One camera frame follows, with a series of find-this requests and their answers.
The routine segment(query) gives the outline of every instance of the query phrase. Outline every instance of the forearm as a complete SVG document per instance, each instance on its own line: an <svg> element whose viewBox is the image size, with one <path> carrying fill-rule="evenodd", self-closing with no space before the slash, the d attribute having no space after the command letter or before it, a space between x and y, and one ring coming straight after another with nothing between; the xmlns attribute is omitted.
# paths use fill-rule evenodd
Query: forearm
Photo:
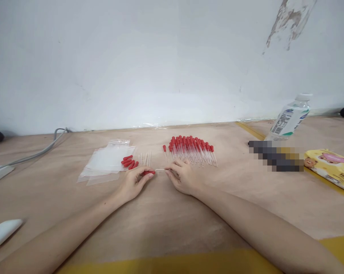
<svg viewBox="0 0 344 274"><path fill-rule="evenodd" d="M0 262L0 273L53 273L112 212L125 203L113 194L38 235Z"/></svg>
<svg viewBox="0 0 344 274"><path fill-rule="evenodd" d="M192 194L285 273L344 273L319 242L260 206L206 185Z"/></svg>

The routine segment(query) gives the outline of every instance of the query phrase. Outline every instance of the bottle label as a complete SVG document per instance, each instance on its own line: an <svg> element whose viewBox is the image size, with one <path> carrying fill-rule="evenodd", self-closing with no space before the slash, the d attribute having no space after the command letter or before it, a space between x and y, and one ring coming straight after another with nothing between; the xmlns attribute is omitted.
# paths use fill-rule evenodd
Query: bottle label
<svg viewBox="0 0 344 274"><path fill-rule="evenodd" d="M309 111L306 108L285 108L273 124L271 132L282 136L292 135Z"/></svg>

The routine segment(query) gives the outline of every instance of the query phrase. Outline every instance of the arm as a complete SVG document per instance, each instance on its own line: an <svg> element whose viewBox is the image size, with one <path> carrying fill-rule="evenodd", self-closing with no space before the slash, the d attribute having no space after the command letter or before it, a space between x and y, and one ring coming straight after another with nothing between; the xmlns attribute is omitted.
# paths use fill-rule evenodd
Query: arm
<svg viewBox="0 0 344 274"><path fill-rule="evenodd" d="M178 159L166 169L177 190L210 207L283 272L344 273L344 266L319 242L260 206L203 184L188 161Z"/></svg>
<svg viewBox="0 0 344 274"><path fill-rule="evenodd" d="M69 255L123 204L134 199L153 174L138 177L150 167L126 172L120 187L109 197L38 235L0 262L0 273L53 273Z"/></svg>

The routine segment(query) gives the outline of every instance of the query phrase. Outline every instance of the hand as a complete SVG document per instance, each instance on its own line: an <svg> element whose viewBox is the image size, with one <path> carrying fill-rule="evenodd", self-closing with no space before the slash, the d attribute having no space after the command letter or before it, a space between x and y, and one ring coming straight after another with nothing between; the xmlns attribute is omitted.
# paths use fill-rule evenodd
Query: hand
<svg viewBox="0 0 344 274"><path fill-rule="evenodd" d="M193 195L193 191L202 184L202 180L192 170L189 160L182 162L180 159L176 159L164 169L166 169L165 173L172 181L174 187L184 194Z"/></svg>
<svg viewBox="0 0 344 274"><path fill-rule="evenodd" d="M153 178L154 174L149 173L138 180L139 176L144 171L154 170L151 167L140 166L130 169L126 172L125 178L117 190L117 194L121 195L125 202L128 202L138 196L146 182Z"/></svg>

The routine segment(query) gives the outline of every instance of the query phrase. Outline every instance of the plastic sheet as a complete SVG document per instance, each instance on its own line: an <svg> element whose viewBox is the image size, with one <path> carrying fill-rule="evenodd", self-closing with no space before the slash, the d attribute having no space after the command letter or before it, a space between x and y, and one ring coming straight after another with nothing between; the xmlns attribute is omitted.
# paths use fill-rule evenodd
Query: plastic sheet
<svg viewBox="0 0 344 274"><path fill-rule="evenodd" d="M94 185L117 180L119 172L127 170L121 160L132 155L135 150L129 144L130 140L114 139L105 148L95 150L77 182L88 181L87 185Z"/></svg>

